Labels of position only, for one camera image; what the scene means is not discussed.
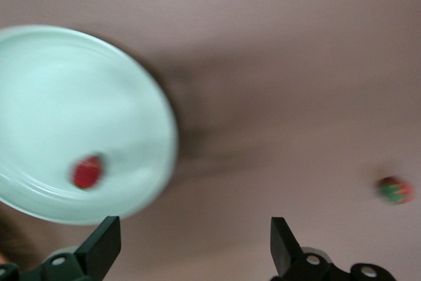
silver bolt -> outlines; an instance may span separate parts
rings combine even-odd
[[[361,272],[363,275],[368,276],[370,278],[377,277],[377,272],[373,268],[370,268],[368,266],[363,266],[361,268]]]
[[[320,264],[320,259],[314,255],[309,255],[307,257],[307,262],[316,266]]]
[[[51,264],[53,266],[58,266],[58,265],[61,265],[62,263],[64,263],[65,261],[66,261],[65,257],[59,257],[59,258],[56,258],[53,261],[51,261]]]

black robotic claw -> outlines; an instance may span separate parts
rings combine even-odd
[[[272,281],[396,281],[376,265],[358,263],[346,273],[323,256],[305,253],[282,217],[272,218],[270,252],[279,274]]]
[[[59,253],[34,270],[0,265],[0,281],[102,281],[120,253],[120,219],[107,217],[74,252]]]

mint green plate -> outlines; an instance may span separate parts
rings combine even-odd
[[[0,200],[35,217],[94,224],[148,205],[176,160],[172,109],[121,50],[54,26],[0,30]],[[102,154],[105,174],[72,183],[80,160]]]

plate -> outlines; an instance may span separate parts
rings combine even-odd
[[[35,217],[95,224],[129,216],[163,190],[177,149],[170,104],[116,47],[56,26],[0,30],[0,200]],[[80,189],[81,159],[104,173]]]

red strawberry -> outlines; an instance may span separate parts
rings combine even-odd
[[[73,183],[82,189],[94,186],[103,174],[103,164],[99,156],[82,159],[75,167]]]

